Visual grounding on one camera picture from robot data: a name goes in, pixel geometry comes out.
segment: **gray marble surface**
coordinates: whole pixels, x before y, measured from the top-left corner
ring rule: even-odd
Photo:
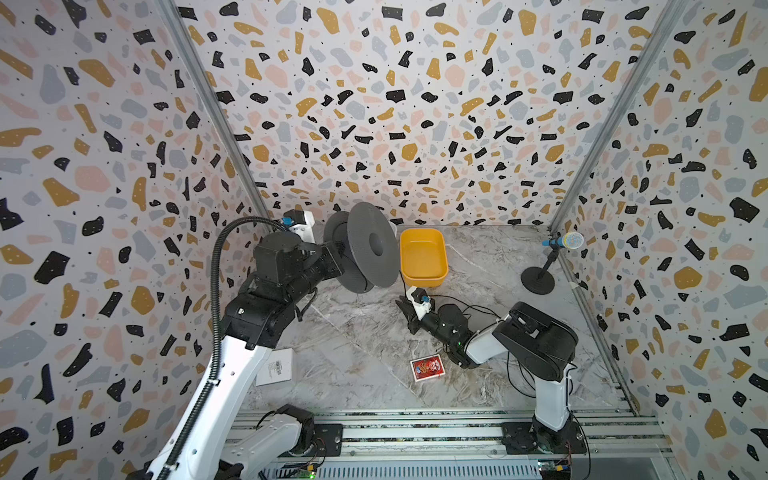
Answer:
[[[400,231],[410,227],[400,227]],[[473,226],[437,227],[445,237],[450,272],[445,282],[428,289],[430,294],[455,296],[465,302],[488,306],[505,315],[517,301],[524,301],[570,325],[579,336],[571,374],[575,409],[626,408],[606,370],[571,286],[559,263],[554,292],[538,296],[520,283],[528,266],[542,265],[546,250],[543,228]],[[322,239],[316,226],[316,240]],[[358,295],[336,280],[319,286],[304,321],[294,321],[278,348],[296,351],[293,379],[271,386],[251,387],[243,410],[265,411],[287,402],[308,409],[401,408],[503,408],[533,409],[535,400],[516,392],[507,380],[507,358],[497,356],[476,369],[461,369],[442,356],[446,375],[416,383],[410,360],[438,353],[441,344],[428,333],[411,335],[395,305],[402,283],[374,288]],[[437,304],[455,303],[437,297]],[[471,329],[494,322],[490,315],[473,313]],[[521,378],[512,357],[512,382],[532,392]]]

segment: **red card box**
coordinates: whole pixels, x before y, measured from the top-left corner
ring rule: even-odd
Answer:
[[[411,371],[416,382],[435,379],[445,375],[440,355],[430,355],[422,359],[411,360]]]

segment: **metal corner post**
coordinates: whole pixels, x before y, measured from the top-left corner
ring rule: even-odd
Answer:
[[[618,127],[621,122],[621,118],[624,117],[624,113],[628,110],[631,102],[634,100],[634,96],[640,89],[650,67],[656,62],[656,58],[667,43],[667,39],[672,35],[674,26],[683,15],[683,11],[686,7],[687,2],[685,0],[668,0],[664,9],[659,14],[650,40],[645,44],[644,53],[640,56],[637,65],[630,73],[626,85],[621,89],[621,92],[616,99],[616,103],[611,111],[608,112],[608,116],[605,119],[602,129],[594,139],[594,142],[592,142],[592,146],[584,157],[584,163],[581,164],[578,172],[576,172],[576,177],[573,182],[571,182],[571,186],[568,188],[565,198],[560,203],[558,211],[555,212],[552,222],[549,224],[549,231],[555,232],[562,227],[565,218],[568,216],[568,211],[578,198],[578,192],[584,184],[586,184],[589,174],[593,171],[595,166],[597,166],[603,150],[605,150],[608,142],[611,141],[611,137],[613,136],[614,131],[616,131],[616,127]]]
[[[192,45],[192,40],[189,35],[187,35],[187,29],[184,27],[184,22],[181,20],[181,15],[179,15],[176,2],[174,2],[174,0],[155,0],[155,4],[159,8],[160,15],[178,48],[179,57],[187,66],[187,70],[192,77],[192,82],[194,83],[197,92],[200,94],[200,100],[203,102],[205,110],[210,115],[210,121],[214,125],[214,128],[219,132],[221,140],[224,143],[224,148],[227,149],[227,154],[232,159],[232,164],[235,167],[237,176],[240,178],[243,189],[250,198],[258,215],[269,218],[266,205],[259,193],[259,189],[253,182],[253,177],[250,175],[248,166],[245,165],[243,154],[237,146],[229,122],[227,122],[221,108],[219,108],[216,93],[208,83],[205,69],[200,62],[200,57],[197,56],[195,47]]]
[[[596,315],[592,311],[592,308],[589,306],[587,296],[584,295],[583,289],[578,285],[578,281],[574,276],[574,273],[570,268],[568,268],[568,259],[565,256],[560,255],[558,257],[558,261],[560,262],[560,267],[563,269],[563,273],[568,279],[568,282],[574,286],[572,291],[574,297],[576,297],[576,303],[578,304],[579,310],[581,310],[581,315],[584,316],[584,318],[587,320],[587,327],[589,327],[589,331],[592,334],[592,338],[594,339],[594,344],[597,346],[600,357],[603,359],[603,362],[607,367],[608,375],[611,376],[612,381],[618,383],[621,386],[621,391],[624,393],[624,397],[627,399],[627,404],[629,405],[633,415],[641,416],[640,412],[637,410],[637,406],[632,400],[632,395],[629,391],[627,380],[623,375],[621,375],[621,369],[619,369],[619,365],[617,365],[616,360],[614,360],[614,357],[611,355],[611,349],[608,347],[608,342],[603,335],[603,330],[593,320],[596,318]]]

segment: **yellow bowl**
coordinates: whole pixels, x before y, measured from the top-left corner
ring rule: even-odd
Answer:
[[[410,286],[438,286],[448,276],[445,239],[434,228],[409,228],[400,235],[400,270]]]

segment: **patterned wall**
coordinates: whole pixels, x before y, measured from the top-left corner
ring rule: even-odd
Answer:
[[[274,216],[541,224],[665,3],[177,4]]]
[[[691,2],[567,222],[634,401],[696,480],[768,470],[767,8]]]
[[[153,9],[0,3],[0,477],[124,478],[210,355],[248,199]]]

